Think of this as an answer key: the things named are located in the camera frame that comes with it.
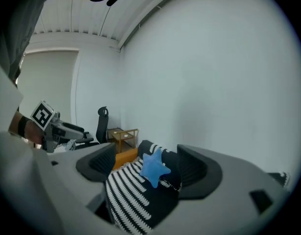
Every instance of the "wooden side table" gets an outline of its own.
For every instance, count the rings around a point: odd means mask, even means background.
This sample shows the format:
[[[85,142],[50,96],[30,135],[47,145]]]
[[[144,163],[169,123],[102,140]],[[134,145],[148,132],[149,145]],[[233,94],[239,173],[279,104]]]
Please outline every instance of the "wooden side table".
[[[138,131],[139,131],[138,129],[124,131],[120,128],[115,128],[115,129],[107,130],[107,133],[108,133],[108,139],[113,138],[116,142],[118,142],[119,153],[121,153],[122,152],[122,148],[121,148],[122,141],[133,139],[133,148],[135,148],[136,137],[137,137]]]

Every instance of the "person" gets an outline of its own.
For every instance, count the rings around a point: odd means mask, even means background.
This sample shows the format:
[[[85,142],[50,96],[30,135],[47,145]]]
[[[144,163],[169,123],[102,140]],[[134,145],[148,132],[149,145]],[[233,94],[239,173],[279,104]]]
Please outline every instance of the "person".
[[[0,17],[0,65],[11,81],[19,75],[19,62],[34,32],[46,0],[9,0]],[[19,111],[11,121],[9,132],[42,144],[42,130]]]

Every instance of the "orange object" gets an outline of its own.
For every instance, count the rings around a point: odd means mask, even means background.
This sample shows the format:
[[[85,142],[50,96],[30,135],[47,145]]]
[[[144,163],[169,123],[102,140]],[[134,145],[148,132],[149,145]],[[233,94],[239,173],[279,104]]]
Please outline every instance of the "orange object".
[[[115,163],[115,166],[113,167],[113,170],[120,168],[126,162],[130,163],[130,162],[134,161],[137,158],[137,152],[138,152],[138,149],[134,148],[132,150],[128,150],[128,151],[116,154],[116,163]]]

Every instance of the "striped fabric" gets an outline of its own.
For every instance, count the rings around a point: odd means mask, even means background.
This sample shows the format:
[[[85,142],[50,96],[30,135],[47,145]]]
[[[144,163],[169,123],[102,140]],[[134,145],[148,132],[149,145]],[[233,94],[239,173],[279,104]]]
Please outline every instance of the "striped fabric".
[[[147,234],[177,205],[178,189],[166,179],[153,188],[139,172],[142,160],[110,174],[107,196],[116,224],[131,234]]]

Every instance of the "ceiling trim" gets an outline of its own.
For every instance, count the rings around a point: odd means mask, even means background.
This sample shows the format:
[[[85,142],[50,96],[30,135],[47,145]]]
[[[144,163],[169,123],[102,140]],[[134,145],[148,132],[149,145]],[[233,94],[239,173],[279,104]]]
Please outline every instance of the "ceiling trim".
[[[147,16],[147,14],[152,11],[158,4],[160,4],[164,0],[153,0],[145,9],[142,10],[142,12],[135,18],[135,20],[131,23],[131,25],[128,27],[127,31],[124,33],[123,37],[118,43],[118,48],[122,48],[124,45],[126,39],[130,36],[130,34],[133,32],[135,27],[140,23],[140,21]]]

